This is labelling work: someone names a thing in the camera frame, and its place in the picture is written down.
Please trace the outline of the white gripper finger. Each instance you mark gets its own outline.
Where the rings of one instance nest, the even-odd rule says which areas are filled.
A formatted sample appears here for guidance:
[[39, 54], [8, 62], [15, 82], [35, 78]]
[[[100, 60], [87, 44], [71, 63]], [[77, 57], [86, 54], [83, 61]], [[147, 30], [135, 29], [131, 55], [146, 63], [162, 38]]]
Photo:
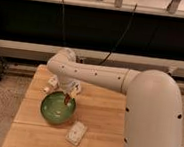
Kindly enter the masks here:
[[43, 91], [46, 92], [46, 93], [49, 93], [50, 89], [49, 89], [49, 87], [45, 87], [45, 88], [43, 88]]
[[76, 92], [72, 92], [72, 93], [71, 93], [71, 97], [72, 97], [72, 98], [74, 98], [74, 97], [76, 97], [76, 96], [77, 96], [77, 93], [76, 93]]

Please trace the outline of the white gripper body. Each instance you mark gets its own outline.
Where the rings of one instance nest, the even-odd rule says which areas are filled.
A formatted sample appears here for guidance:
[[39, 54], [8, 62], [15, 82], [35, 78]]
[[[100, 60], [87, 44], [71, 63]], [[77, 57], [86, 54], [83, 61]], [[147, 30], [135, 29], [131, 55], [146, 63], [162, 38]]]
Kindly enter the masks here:
[[49, 80], [48, 84], [52, 85], [52, 87], [56, 90], [57, 88], [61, 88], [63, 91], [71, 92], [75, 90], [77, 93], [81, 92], [80, 81], [73, 79], [67, 82], [59, 81], [58, 77], [53, 75]]

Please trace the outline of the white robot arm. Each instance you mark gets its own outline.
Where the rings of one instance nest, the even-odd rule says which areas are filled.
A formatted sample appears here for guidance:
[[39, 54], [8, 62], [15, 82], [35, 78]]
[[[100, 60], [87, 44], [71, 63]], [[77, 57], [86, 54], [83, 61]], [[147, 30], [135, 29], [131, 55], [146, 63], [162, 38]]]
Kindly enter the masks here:
[[126, 96], [124, 147], [182, 147], [182, 94], [169, 74], [80, 64], [75, 56], [61, 49], [47, 68], [63, 84], [77, 79]]

